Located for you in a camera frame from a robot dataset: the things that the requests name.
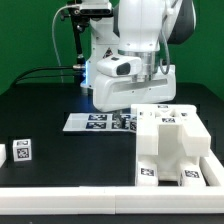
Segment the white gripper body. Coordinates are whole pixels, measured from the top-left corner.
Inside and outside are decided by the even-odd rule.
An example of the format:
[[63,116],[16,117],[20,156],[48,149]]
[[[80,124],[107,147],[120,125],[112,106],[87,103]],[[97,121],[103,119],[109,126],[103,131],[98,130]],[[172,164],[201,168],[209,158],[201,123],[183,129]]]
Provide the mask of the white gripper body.
[[158,71],[152,80],[133,82],[131,77],[98,75],[93,89],[93,105],[101,112],[130,108],[132,104],[160,103],[176,95],[175,66],[169,73]]

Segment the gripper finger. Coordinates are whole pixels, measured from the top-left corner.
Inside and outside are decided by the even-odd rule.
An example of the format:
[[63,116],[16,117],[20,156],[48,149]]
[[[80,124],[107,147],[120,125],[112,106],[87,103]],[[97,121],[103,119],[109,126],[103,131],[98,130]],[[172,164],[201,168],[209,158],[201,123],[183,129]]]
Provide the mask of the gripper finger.
[[126,123],[129,121],[130,115],[129,114],[121,114],[118,113],[117,115],[117,125],[120,129],[126,128]]

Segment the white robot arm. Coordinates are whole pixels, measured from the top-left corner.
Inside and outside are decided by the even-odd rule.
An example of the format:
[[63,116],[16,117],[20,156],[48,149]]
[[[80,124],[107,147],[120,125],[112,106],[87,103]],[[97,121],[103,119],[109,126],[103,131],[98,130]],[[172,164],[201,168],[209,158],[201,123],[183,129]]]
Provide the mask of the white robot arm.
[[192,0],[83,0],[79,11],[90,19],[92,47],[81,86],[93,91],[96,109],[121,128],[122,109],[175,97],[175,66],[160,50],[194,32]]

